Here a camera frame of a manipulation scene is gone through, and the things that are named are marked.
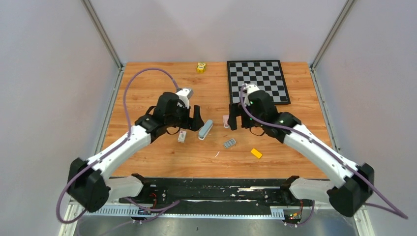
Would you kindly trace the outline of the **black grey chessboard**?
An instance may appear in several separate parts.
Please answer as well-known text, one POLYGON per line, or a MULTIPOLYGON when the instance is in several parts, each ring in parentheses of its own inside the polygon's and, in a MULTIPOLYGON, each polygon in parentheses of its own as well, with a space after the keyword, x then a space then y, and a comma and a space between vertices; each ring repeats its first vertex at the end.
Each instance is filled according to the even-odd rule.
POLYGON ((255 84, 272 97, 275 105, 291 103, 281 61, 230 60, 226 65, 231 103, 239 102, 239 91, 243 84, 255 84))

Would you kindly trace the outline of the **aluminium rail base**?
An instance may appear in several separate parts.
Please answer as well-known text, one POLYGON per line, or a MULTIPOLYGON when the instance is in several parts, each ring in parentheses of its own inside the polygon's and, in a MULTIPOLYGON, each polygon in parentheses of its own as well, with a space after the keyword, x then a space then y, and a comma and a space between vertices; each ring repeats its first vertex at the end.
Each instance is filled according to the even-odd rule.
POLYGON ((275 220, 284 226, 298 228, 310 224, 320 209, 331 210, 329 204, 312 201, 311 206, 267 206, 256 202, 190 202, 177 200, 170 204, 141 204, 131 197, 107 202, 94 216, 125 216, 131 221, 145 222, 158 218, 252 219, 275 220))

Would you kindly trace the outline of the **small yellow toy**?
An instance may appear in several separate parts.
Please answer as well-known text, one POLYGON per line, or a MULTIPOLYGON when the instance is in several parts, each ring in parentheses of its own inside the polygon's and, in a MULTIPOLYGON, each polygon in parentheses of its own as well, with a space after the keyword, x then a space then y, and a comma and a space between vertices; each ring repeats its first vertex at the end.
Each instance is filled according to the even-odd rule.
POLYGON ((196 66, 196 71, 198 73, 204 73, 206 71, 207 64, 205 62, 199 62, 196 66))

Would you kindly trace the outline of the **white staples box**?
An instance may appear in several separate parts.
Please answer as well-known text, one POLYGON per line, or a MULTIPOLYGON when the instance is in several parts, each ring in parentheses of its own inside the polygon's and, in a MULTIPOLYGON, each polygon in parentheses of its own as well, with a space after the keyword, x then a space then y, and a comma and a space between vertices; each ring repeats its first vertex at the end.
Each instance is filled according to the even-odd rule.
POLYGON ((184 143, 185 142, 185 139, 186 139, 186 134, 187 134, 186 131, 180 130, 179 131, 179 136, 178 136, 178 142, 184 143))

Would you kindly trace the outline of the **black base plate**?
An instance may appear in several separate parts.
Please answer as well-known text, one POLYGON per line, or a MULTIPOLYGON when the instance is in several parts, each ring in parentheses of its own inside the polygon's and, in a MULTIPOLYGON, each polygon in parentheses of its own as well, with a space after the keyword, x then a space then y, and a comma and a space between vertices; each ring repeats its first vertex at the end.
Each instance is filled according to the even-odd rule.
POLYGON ((311 200, 297 200, 281 189, 285 179, 273 178, 167 178, 148 177, 141 193, 131 199, 141 204, 248 201, 267 206, 309 207, 311 200))

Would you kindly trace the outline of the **grey staples tray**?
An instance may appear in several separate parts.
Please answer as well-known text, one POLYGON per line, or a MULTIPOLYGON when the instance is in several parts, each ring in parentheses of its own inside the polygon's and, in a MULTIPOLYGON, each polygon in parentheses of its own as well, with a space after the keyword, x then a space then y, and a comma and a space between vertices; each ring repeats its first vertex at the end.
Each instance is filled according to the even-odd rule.
POLYGON ((233 147, 236 144, 236 140, 234 138, 231 138, 229 140, 227 140, 223 145, 226 149, 229 149, 231 147, 233 147))

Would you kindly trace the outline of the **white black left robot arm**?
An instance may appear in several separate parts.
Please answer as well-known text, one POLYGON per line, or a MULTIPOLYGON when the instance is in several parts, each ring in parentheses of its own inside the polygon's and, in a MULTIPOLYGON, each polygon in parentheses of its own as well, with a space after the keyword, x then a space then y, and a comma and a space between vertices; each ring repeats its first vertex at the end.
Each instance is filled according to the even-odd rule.
POLYGON ((164 92, 156 106, 151 106, 128 131, 104 151, 82 160, 76 158, 69 168, 67 193, 88 212, 96 212, 107 201, 133 197, 139 203, 150 199, 150 189, 138 176, 112 179, 114 171, 133 154, 167 133, 168 128, 198 131, 204 122, 200 107, 194 105, 190 117, 193 90, 181 88, 164 92))

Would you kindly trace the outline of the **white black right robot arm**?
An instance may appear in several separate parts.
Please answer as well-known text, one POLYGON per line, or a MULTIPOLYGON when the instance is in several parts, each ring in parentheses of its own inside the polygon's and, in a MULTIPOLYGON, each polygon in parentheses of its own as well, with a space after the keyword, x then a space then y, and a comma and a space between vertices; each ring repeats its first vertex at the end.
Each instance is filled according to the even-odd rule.
POLYGON ((311 180, 292 176, 281 191, 281 199, 294 205, 300 199, 330 204, 340 214, 352 217, 373 194, 374 169, 343 157, 315 135, 293 114, 279 112, 272 97, 263 90, 250 90, 242 102, 229 105, 228 125, 237 129, 237 117, 243 128, 260 127, 318 167, 328 178, 311 180))

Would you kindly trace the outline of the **pink white small stapler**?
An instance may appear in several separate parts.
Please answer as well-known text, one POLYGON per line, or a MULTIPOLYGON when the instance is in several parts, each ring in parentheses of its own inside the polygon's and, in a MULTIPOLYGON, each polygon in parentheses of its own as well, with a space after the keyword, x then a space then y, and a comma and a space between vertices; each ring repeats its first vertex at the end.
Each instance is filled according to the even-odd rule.
POLYGON ((229 128, 228 118, 229 118, 228 115, 223 116, 223 126, 224 126, 224 128, 229 128))

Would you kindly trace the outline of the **yellow rectangular block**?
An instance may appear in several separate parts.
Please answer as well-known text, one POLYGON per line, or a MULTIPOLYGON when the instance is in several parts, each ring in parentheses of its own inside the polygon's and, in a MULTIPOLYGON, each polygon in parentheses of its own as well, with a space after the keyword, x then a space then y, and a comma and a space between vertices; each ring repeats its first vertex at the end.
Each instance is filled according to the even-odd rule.
POLYGON ((263 155, 258 151, 258 150, 256 150, 255 148, 253 148, 253 149, 251 149, 251 151, 250 151, 250 153, 253 155, 253 156, 255 156, 257 159, 260 159, 263 155))

